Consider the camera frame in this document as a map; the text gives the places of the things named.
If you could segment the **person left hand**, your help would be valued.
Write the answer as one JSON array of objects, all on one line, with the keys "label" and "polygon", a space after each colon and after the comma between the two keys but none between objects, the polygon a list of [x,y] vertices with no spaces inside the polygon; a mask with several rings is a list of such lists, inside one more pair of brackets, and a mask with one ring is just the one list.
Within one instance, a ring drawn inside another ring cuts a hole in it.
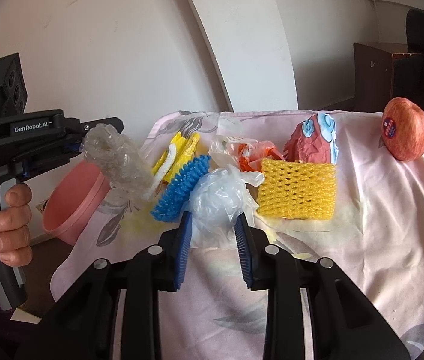
[{"label": "person left hand", "polygon": [[9,267],[24,267],[32,261],[28,228],[32,191],[26,184],[16,184],[4,198],[8,207],[0,211],[0,261]]}]

